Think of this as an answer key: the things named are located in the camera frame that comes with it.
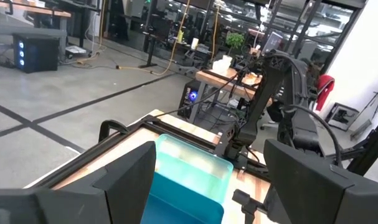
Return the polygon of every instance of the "green plant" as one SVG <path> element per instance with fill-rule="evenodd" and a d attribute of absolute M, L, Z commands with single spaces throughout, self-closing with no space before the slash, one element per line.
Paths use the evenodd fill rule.
<path fill-rule="evenodd" d="M 230 55 L 230 52 L 232 49 L 237 49 L 241 47 L 244 43 L 244 36 L 242 34 L 238 33 L 229 33 L 226 37 L 226 44 L 230 46 L 230 50 L 228 55 Z"/>

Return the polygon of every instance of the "gray floor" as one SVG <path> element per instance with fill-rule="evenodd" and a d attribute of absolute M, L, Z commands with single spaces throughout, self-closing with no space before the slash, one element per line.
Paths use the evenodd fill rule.
<path fill-rule="evenodd" d="M 4 16 L 0 16 L 0 23 L 5 23 Z M 9 23 L 19 24 L 11 18 L 6 22 Z M 0 36 L 0 43 L 10 44 L 11 38 Z M 88 62 L 94 67 L 137 67 L 147 59 L 139 50 L 106 40 L 104 44 L 109 48 L 98 59 Z M 5 56 L 12 57 L 12 52 Z M 159 66 L 151 70 L 162 72 L 167 67 L 164 60 L 153 61 Z M 175 65 L 164 75 L 65 65 L 57 72 L 25 74 L 0 67 L 0 187 L 23 187 L 93 146 L 100 123 L 106 119 L 130 124 L 153 109 L 175 110 L 190 78 L 176 74 L 141 85 L 176 71 Z M 133 87 L 134 90 L 123 92 Z M 93 102 L 113 93 L 120 94 Z M 92 103 L 77 107 L 87 102 Z M 265 116 L 260 125 L 267 121 Z M 335 132 L 344 147 L 352 145 L 347 133 Z M 275 129 L 260 131 L 254 148 L 262 149 L 265 139 L 275 136 Z M 333 153 L 332 142 L 324 130 L 320 131 L 320 138 L 326 152 Z M 378 161 L 367 176 L 378 181 Z"/>

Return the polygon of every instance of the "computer tower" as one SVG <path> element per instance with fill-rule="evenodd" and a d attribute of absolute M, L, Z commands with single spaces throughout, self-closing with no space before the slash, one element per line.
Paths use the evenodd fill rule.
<path fill-rule="evenodd" d="M 182 108 L 184 106 L 190 105 L 195 102 L 197 96 L 198 96 L 198 91 L 200 88 L 201 82 L 197 80 L 192 80 L 186 85 L 184 85 L 182 97 L 181 97 L 181 102 L 179 104 L 179 108 Z M 177 112 L 177 115 L 182 116 L 184 118 L 189 118 L 191 114 L 191 107 L 186 108 L 184 110 L 180 110 Z"/>
<path fill-rule="evenodd" d="M 59 39 L 48 35 L 14 34 L 14 64 L 26 73 L 56 71 Z"/>

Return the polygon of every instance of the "wooden table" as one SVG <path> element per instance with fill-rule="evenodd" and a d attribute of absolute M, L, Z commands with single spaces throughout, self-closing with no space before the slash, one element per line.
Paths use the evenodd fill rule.
<path fill-rule="evenodd" d="M 163 112 L 159 110 L 154 110 L 150 112 L 151 115 L 156 116 L 162 114 Z M 171 124 L 177 128 L 180 128 L 184 131 L 190 132 L 206 141 L 212 142 L 217 144 L 219 142 L 220 136 L 211 133 L 205 129 L 199 128 L 194 126 L 193 124 L 187 123 L 183 120 L 175 118 L 171 115 L 164 115 L 159 117 L 165 123 Z M 79 178 L 82 178 L 97 169 L 105 166 L 106 164 L 114 161 L 115 159 L 125 155 L 132 149 L 142 145 L 146 141 L 154 141 L 159 135 L 148 130 L 148 129 L 139 129 L 136 133 L 132 134 L 130 137 L 126 138 L 124 141 L 120 142 L 119 145 L 115 146 L 114 148 L 110 149 L 109 151 L 102 154 L 100 157 L 92 161 L 91 163 L 87 164 L 85 167 L 81 168 L 78 172 L 74 173 L 58 185 L 54 187 L 54 189 L 59 189 Z M 256 152 L 257 156 L 261 161 L 263 160 L 263 154 Z M 39 178 L 35 182 L 31 183 L 27 187 L 32 186 L 40 179 L 44 178 L 45 176 Z M 227 195 L 225 198 L 225 203 L 223 204 L 225 214 L 222 220 L 223 224 L 241 224 L 244 223 L 244 214 L 241 212 L 241 206 L 232 200 L 233 192 L 235 189 L 243 190 L 244 192 L 251 195 L 252 198 L 255 198 L 258 201 L 263 202 L 267 191 L 269 189 L 269 183 L 265 182 L 261 179 L 258 179 L 250 174 L 241 173 L 237 170 L 234 170 L 232 177 L 230 178 L 229 187 L 227 189 Z M 254 223 L 273 223 L 271 222 L 266 215 L 256 212 L 255 214 L 255 221 Z"/>
<path fill-rule="evenodd" d="M 35 12 L 39 14 L 55 15 L 60 17 L 60 30 L 57 29 L 42 29 L 39 27 L 19 27 L 19 26 L 0 26 L 0 35 L 18 34 L 42 34 L 50 35 L 52 37 L 60 38 L 60 58 L 63 59 L 65 55 L 65 46 L 67 45 L 67 18 L 71 17 L 71 13 L 64 11 L 53 11 L 46 7 L 35 6 L 34 2 L 25 0 L 13 0 L 13 9 L 20 9 L 28 12 Z M 9 9 L 9 3 L 0 2 L 0 7 Z"/>
<path fill-rule="evenodd" d="M 224 76 L 227 77 L 227 78 L 232 78 L 236 73 L 237 72 L 233 68 L 229 68 L 227 70 L 227 73 L 224 74 Z M 201 96 L 204 94 L 204 91 L 205 91 L 207 85 L 210 85 L 210 86 L 213 86 L 213 87 L 216 87 L 216 88 L 221 88 L 222 86 L 224 86 L 227 83 L 227 81 L 224 80 L 223 78 L 218 78 L 215 75 L 211 75 L 211 74 L 205 73 L 203 71 L 199 71 L 199 72 L 196 73 L 196 80 L 200 81 L 201 84 L 200 84 L 200 88 L 197 92 L 197 98 L 196 98 L 195 103 L 197 103 L 198 101 L 201 100 Z M 247 74 L 243 78 L 242 82 L 245 83 L 245 84 L 248 84 L 248 85 L 253 85 L 253 84 L 260 83 L 261 80 L 262 80 L 262 76 L 255 78 L 255 77 Z M 226 86 L 224 86 L 222 89 L 225 90 L 225 91 L 231 91 L 233 86 L 234 86 L 233 83 L 229 83 Z M 244 98 L 246 100 L 251 100 L 253 98 L 254 94 L 255 94 L 255 91 L 253 91 L 249 88 L 242 87 L 242 86 L 237 86 L 234 89 L 233 94 L 236 95 L 236 96 L 239 96 L 241 98 Z M 217 93 L 214 96 L 214 101 L 218 98 L 218 95 L 219 95 L 219 93 Z M 269 99 L 267 106 L 270 106 L 272 104 L 272 102 L 273 102 L 272 99 Z M 193 109 L 191 111 L 190 118 L 189 118 L 190 123 L 194 122 L 194 119 L 197 116 L 199 108 L 200 108 L 200 105 L 198 105 L 198 104 L 193 106 Z"/>

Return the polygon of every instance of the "blue plastic container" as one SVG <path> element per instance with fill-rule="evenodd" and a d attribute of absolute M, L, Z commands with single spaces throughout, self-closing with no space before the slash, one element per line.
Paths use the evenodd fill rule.
<path fill-rule="evenodd" d="M 141 224 L 220 224 L 221 204 L 154 173 Z"/>
<path fill-rule="evenodd" d="M 157 138 L 156 172 L 223 204 L 233 165 L 168 134 Z"/>

